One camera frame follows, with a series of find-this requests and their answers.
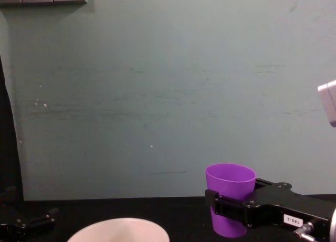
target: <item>plastic cup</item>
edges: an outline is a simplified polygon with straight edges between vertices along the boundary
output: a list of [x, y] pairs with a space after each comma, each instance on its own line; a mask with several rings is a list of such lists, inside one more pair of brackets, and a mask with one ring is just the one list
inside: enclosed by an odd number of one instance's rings
[[[252, 169], [230, 163], [211, 165], [205, 174], [209, 190], [238, 200], [244, 200], [253, 192], [257, 177]], [[246, 234], [247, 228], [240, 222], [216, 215], [212, 207], [211, 218], [214, 231], [223, 237], [237, 238]]]
[[68, 242], [169, 242], [159, 225], [138, 218], [116, 218], [90, 225]]

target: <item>table surface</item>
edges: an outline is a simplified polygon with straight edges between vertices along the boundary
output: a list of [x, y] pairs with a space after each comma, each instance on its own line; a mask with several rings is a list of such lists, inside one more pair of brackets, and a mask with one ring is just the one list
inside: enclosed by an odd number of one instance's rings
[[[335, 195], [318, 196], [336, 202]], [[226, 239], [212, 229], [209, 208], [204, 197], [127, 198], [76, 201], [36, 201], [16, 205], [24, 215], [43, 215], [49, 209], [59, 208], [53, 233], [30, 240], [31, 242], [66, 242], [80, 229], [107, 219], [136, 217], [153, 221], [169, 234], [171, 242], [297, 242], [291, 232], [277, 227], [250, 229], [246, 236]]]

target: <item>wall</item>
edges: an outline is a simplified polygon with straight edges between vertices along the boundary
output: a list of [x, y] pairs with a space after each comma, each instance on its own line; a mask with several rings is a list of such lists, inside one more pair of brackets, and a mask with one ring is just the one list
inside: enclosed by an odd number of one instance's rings
[[335, 4], [2, 8], [26, 199], [203, 195], [217, 162], [335, 193], [317, 93], [336, 78]]

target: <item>black object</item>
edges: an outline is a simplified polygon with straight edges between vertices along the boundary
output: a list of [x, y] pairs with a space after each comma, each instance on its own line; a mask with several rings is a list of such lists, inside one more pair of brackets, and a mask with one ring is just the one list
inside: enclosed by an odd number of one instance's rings
[[0, 192], [11, 186], [16, 187], [11, 201], [23, 201], [22, 176], [13, 113], [0, 58]]
[[294, 231], [310, 222], [314, 226], [311, 235], [318, 241], [329, 241], [336, 203], [294, 193], [289, 183], [257, 179], [255, 190], [243, 201], [212, 190], [206, 190], [205, 195], [217, 215], [237, 220], [248, 228], [277, 225]]
[[0, 194], [0, 241], [24, 241], [52, 231], [58, 209], [53, 208], [33, 219], [26, 218], [5, 202], [12, 198], [15, 191], [11, 187]]

